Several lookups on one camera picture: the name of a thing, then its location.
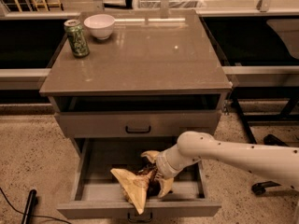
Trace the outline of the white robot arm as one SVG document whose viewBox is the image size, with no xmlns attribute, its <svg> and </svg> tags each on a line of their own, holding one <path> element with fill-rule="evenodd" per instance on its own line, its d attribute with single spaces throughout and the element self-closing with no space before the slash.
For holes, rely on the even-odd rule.
<svg viewBox="0 0 299 224">
<path fill-rule="evenodd" d="M 216 160 L 253 173 L 288 188 L 299 190 L 299 150 L 297 147 L 253 145 L 216 140 L 209 133 L 188 131 L 164 151 L 141 154 L 155 163 L 159 177 L 174 178 L 184 168 L 200 160 Z"/>
</svg>

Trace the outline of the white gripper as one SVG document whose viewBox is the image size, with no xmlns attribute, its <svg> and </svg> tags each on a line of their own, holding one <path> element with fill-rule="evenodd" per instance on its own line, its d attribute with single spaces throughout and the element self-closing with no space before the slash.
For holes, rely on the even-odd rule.
<svg viewBox="0 0 299 224">
<path fill-rule="evenodd" d="M 174 179 L 184 168 L 200 161 L 198 157 L 184 156 L 174 145 L 159 153 L 157 150 L 144 151 L 141 157 L 148 163 L 155 163 L 158 173 L 155 180 L 160 184 L 159 198 L 163 198 L 172 189 Z"/>
</svg>

